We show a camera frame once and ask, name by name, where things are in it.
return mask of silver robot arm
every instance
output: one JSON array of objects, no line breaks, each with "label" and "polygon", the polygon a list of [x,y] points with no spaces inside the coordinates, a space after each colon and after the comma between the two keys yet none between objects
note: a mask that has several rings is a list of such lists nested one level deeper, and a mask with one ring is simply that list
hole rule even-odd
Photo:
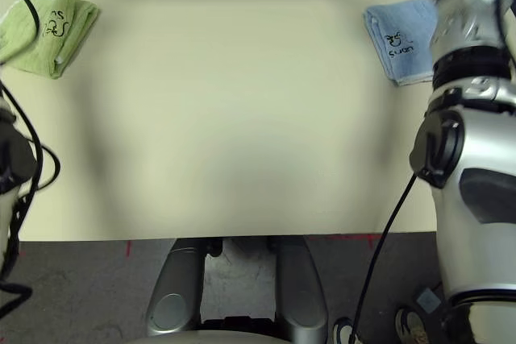
[{"label": "silver robot arm", "polygon": [[512,0],[434,0],[434,92],[410,154],[432,189],[448,300],[474,342],[516,342],[516,85]]}]

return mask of gray carpet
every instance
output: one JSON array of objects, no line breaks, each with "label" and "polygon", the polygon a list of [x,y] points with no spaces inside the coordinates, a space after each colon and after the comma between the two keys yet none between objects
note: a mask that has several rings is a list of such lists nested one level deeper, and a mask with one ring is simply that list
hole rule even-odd
[{"label": "gray carpet", "polygon": [[[330,323],[352,317],[376,241],[361,236],[310,236],[307,241]],[[128,248],[126,242],[24,243],[11,279],[30,284],[34,296],[0,321],[0,343],[118,344],[143,337],[147,303],[171,244],[134,241]],[[223,255],[206,260],[202,317],[272,318],[274,260],[262,238],[225,241]],[[414,305],[419,290],[438,285],[435,234],[390,235],[360,324],[366,344],[397,343],[397,307]],[[434,344],[445,343],[439,318],[440,309],[425,315]]]}]

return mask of black cable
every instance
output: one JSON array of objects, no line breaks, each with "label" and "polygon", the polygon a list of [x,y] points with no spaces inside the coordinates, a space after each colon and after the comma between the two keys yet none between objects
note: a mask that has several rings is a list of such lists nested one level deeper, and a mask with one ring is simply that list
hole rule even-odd
[{"label": "black cable", "polygon": [[[24,47],[20,48],[17,52],[14,52],[9,57],[7,57],[5,60],[0,62],[0,66],[4,65],[7,61],[12,60],[16,56],[19,56],[23,52],[25,52],[28,48],[30,48],[35,41],[38,39],[40,35],[40,17],[38,16],[38,12],[34,5],[32,4],[31,0],[23,0],[25,4],[27,5],[27,8],[31,12],[32,18],[34,19],[34,25],[35,25],[35,34],[32,37],[31,41],[26,44]],[[18,111],[19,116],[22,118],[23,122],[25,123],[25,126],[27,127],[29,134],[31,135],[31,139],[29,141],[32,141],[34,143],[35,148],[35,159],[36,159],[36,170],[35,174],[31,179],[31,185],[29,187],[29,191],[27,195],[20,197],[13,208],[13,216],[10,221],[9,226],[9,239],[7,241],[7,249],[5,253],[5,257],[3,260],[3,265],[0,267],[0,291],[8,292],[11,294],[19,295],[18,297],[14,298],[13,300],[7,302],[6,304],[2,305],[0,307],[0,319],[5,317],[7,314],[11,313],[13,310],[18,308],[22,303],[24,303],[26,300],[28,300],[32,295],[32,289],[25,285],[20,284],[9,284],[4,279],[8,277],[10,274],[12,268],[14,267],[16,263],[16,259],[19,255],[19,230],[23,224],[23,221],[25,220],[25,217],[27,216],[27,212],[29,208],[31,207],[32,200],[34,199],[35,193],[43,189],[45,187],[48,187],[59,175],[60,172],[60,162],[57,158],[56,154],[48,147],[45,147],[40,142],[40,137],[35,131],[35,128],[32,126],[31,120],[28,118],[28,116],[23,111],[22,107],[19,105],[19,103],[16,101],[13,94],[9,91],[9,89],[0,81],[0,96],[3,97],[3,95],[6,95],[9,99],[11,105]],[[42,184],[40,184],[40,178],[41,173],[43,171],[43,149],[52,157],[54,161],[54,174],[52,178],[48,181]]]},{"label": "black cable", "polygon": [[22,48],[20,48],[17,52],[12,53],[10,56],[8,56],[6,59],[0,62],[0,66],[3,66],[8,61],[12,60],[16,56],[19,56],[20,54],[24,53],[26,50],[28,50],[38,39],[38,36],[40,36],[40,17],[38,16],[38,11],[34,7],[34,4],[32,4],[31,0],[23,0],[25,4],[27,5],[27,8],[31,12],[32,18],[34,19],[34,26],[35,26],[35,32],[32,39]]},{"label": "black cable", "polygon": [[406,197],[409,195],[409,192],[412,189],[412,186],[414,185],[414,182],[416,181],[416,179],[417,179],[416,175],[412,175],[412,177],[409,180],[409,183],[405,187],[405,191],[403,191],[402,196],[400,197],[399,201],[397,202],[393,213],[390,215],[390,218],[387,221],[387,224],[385,225],[383,232],[381,233],[381,237],[380,237],[380,240],[378,241],[377,248],[374,250],[374,253],[371,258],[371,263],[369,264],[368,274],[365,276],[364,285],[362,286],[362,293],[360,294],[358,304],[356,305],[355,318],[353,319],[352,335],[349,337],[348,344],[355,344],[356,331],[358,330],[358,325],[360,322],[360,315],[362,314],[362,307],[364,306],[365,296],[368,292],[369,283],[371,282],[372,273],[374,271],[375,265],[377,264],[378,256],[380,255],[381,248],[384,246],[384,242],[385,242],[385,239],[387,238],[387,234],[389,233],[390,227],[393,224],[397,213],[399,213],[400,208],[403,205],[403,202],[405,202]]},{"label": "black cable", "polygon": [[25,285],[8,284],[0,281],[0,290],[10,294],[17,294],[18,297],[2,305],[0,308],[0,319],[7,316],[32,296],[32,289]]},{"label": "black cable", "polygon": [[19,212],[19,217],[16,219],[19,226],[15,228],[15,231],[18,232],[19,228],[21,227],[21,224],[23,223],[23,220],[25,219],[25,216],[27,215],[27,211],[32,203],[32,200],[34,199],[34,194],[38,189],[38,184],[40,183],[41,172],[43,171],[43,148],[41,147],[40,137],[38,136],[34,127],[32,126],[31,120],[25,114],[22,107],[16,101],[15,97],[12,95],[10,90],[3,84],[3,82],[1,80],[0,80],[0,88],[3,90],[4,94],[9,99],[11,105],[16,109],[19,116],[22,118],[23,123],[27,127],[27,129],[32,137],[32,141],[34,142],[34,148],[35,148],[36,170],[35,170],[34,176],[32,177],[32,180],[31,180],[31,186],[29,188],[29,192],[27,193],[27,195],[24,197],[24,200],[22,201],[23,205],[21,206],[21,209]]},{"label": "black cable", "polygon": [[[29,139],[28,137],[26,137],[25,139],[27,139],[27,141],[29,141],[31,143],[34,143],[34,141],[32,141],[32,139]],[[43,151],[46,152],[47,155],[49,155],[52,158],[52,162],[54,163],[54,173],[52,174],[52,177],[50,179],[48,179],[44,183],[38,185],[36,192],[41,191],[42,189],[45,189],[49,185],[53,184],[54,181],[56,181],[56,179],[59,176],[60,171],[61,171],[61,162],[59,160],[59,157],[57,157],[56,153],[52,149],[50,149],[50,147],[48,147],[47,145],[45,145],[43,143],[41,144],[41,147],[43,148]],[[22,195],[20,198],[24,199],[26,195],[27,194]]]}]

